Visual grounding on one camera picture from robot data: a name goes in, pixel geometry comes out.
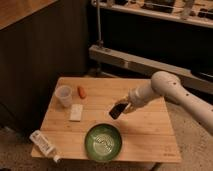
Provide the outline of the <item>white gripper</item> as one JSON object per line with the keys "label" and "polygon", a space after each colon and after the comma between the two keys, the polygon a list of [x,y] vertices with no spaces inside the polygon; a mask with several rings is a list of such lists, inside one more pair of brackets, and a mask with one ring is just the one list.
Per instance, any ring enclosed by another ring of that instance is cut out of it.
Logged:
{"label": "white gripper", "polygon": [[128,105],[124,109],[124,113],[131,113],[157,98],[158,94],[152,89],[150,83],[131,89],[126,97]]}

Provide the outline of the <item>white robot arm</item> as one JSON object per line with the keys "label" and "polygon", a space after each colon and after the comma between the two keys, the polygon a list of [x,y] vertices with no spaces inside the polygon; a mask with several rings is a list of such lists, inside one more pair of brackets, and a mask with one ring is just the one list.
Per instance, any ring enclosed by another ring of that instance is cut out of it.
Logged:
{"label": "white robot arm", "polygon": [[191,94],[182,86],[176,75],[165,71],[154,73],[149,83],[129,91],[127,96],[129,106],[125,112],[133,112],[159,97],[175,100],[213,136],[213,105]]}

